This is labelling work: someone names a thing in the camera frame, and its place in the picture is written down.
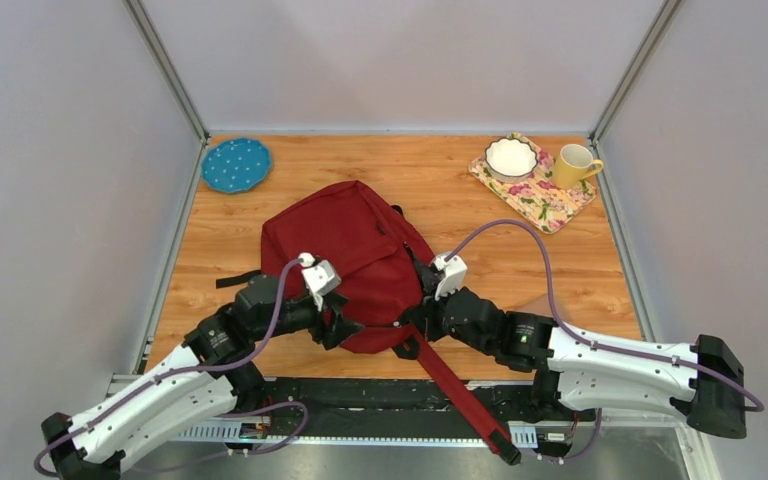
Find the red student backpack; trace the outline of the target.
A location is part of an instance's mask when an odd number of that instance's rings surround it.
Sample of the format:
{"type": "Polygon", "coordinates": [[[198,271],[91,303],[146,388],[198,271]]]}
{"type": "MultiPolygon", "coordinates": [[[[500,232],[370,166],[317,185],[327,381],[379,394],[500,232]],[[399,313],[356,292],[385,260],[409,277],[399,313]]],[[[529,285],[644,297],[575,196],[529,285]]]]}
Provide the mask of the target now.
{"type": "Polygon", "coordinates": [[[345,318],[365,326],[339,347],[356,354],[391,349],[400,358],[417,360],[494,454],[510,465],[520,461],[510,434],[467,392],[429,341],[418,332],[405,340],[402,313],[433,296],[437,280],[431,248],[398,207],[361,181],[332,184],[267,220],[260,252],[259,269],[220,278],[217,287],[279,276],[303,252],[328,260],[341,278],[336,291],[348,300],[345,318]]]}

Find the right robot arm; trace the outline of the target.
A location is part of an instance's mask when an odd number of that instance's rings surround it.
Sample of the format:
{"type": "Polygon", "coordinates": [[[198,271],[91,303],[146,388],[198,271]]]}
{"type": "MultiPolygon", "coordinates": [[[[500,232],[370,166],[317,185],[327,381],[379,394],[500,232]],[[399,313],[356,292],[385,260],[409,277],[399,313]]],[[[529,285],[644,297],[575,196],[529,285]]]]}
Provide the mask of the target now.
{"type": "Polygon", "coordinates": [[[426,298],[400,320],[428,341],[450,336],[513,371],[534,373],[530,404],[545,419],[625,409],[682,418],[720,438],[747,435],[744,369],[716,336],[675,344],[611,337],[502,310],[467,288],[426,298]]]}

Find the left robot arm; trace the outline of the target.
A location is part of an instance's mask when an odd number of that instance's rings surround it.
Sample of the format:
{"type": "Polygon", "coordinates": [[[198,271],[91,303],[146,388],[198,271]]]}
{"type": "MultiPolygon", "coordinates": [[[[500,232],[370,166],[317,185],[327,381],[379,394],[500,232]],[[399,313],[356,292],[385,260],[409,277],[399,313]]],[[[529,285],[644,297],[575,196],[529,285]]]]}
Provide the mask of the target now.
{"type": "Polygon", "coordinates": [[[271,339],[306,330],[330,350],[364,329],[346,316],[337,275],[316,267],[302,272],[313,277],[291,296],[285,273],[218,280],[220,288],[237,287],[234,300],[203,319],[154,368],[82,413],[54,413],[42,422],[46,445],[34,470],[56,479],[118,479],[205,420],[270,412],[254,360],[271,339]]]}

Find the floral rectangular tray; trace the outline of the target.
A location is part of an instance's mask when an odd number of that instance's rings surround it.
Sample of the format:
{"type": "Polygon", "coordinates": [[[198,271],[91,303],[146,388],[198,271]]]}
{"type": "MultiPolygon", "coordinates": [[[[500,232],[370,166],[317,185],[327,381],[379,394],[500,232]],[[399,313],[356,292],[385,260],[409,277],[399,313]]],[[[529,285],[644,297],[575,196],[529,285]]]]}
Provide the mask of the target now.
{"type": "Polygon", "coordinates": [[[470,162],[468,172],[536,229],[556,233],[599,196],[598,186],[587,179],[570,189],[555,186],[551,182],[555,158],[531,139],[511,133],[502,140],[527,146],[536,160],[528,175],[514,183],[494,178],[485,153],[470,162]]]}

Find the white scalloped bowl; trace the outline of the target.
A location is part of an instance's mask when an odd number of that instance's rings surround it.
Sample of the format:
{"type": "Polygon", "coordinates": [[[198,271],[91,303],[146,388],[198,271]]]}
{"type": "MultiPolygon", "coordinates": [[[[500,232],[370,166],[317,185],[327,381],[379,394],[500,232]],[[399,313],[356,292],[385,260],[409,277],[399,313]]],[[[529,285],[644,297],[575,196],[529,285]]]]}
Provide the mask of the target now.
{"type": "Polygon", "coordinates": [[[538,165],[537,153],[527,142],[516,138],[493,141],[484,151],[489,175],[504,183],[520,183],[538,165]]]}

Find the blue polka dot plate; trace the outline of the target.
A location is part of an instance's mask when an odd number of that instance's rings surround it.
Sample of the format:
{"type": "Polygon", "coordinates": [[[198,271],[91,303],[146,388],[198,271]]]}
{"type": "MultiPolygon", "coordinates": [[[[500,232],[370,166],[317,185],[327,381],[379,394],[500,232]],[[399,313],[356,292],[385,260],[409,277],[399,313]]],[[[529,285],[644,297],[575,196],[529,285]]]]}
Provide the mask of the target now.
{"type": "Polygon", "coordinates": [[[273,166],[270,150],[259,140],[240,137],[212,147],[201,164],[201,179],[224,194],[248,192],[263,182],[273,166]]]}

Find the yellow mug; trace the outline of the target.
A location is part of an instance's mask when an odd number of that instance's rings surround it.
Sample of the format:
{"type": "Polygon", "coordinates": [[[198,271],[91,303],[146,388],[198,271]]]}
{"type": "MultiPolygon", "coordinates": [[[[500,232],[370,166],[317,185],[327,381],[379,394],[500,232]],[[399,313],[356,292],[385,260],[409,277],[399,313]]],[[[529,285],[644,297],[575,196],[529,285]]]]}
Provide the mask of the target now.
{"type": "Polygon", "coordinates": [[[558,188],[570,189],[580,181],[600,173],[604,162],[586,147],[568,144],[561,148],[552,167],[550,181],[558,188]]]}

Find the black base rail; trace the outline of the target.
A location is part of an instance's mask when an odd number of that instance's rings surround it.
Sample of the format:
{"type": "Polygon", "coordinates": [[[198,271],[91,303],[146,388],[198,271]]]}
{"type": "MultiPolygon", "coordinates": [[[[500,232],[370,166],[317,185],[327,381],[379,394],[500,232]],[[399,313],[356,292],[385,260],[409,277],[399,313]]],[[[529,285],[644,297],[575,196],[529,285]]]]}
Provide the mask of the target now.
{"type": "MultiPolygon", "coordinates": [[[[575,413],[530,382],[470,381],[469,394],[508,432],[522,424],[556,422],[569,434],[576,422],[596,420],[595,410],[575,413]]],[[[267,431],[283,437],[381,442],[481,439],[460,409],[430,380],[280,377],[249,393],[239,411],[276,405],[267,431]]]]}

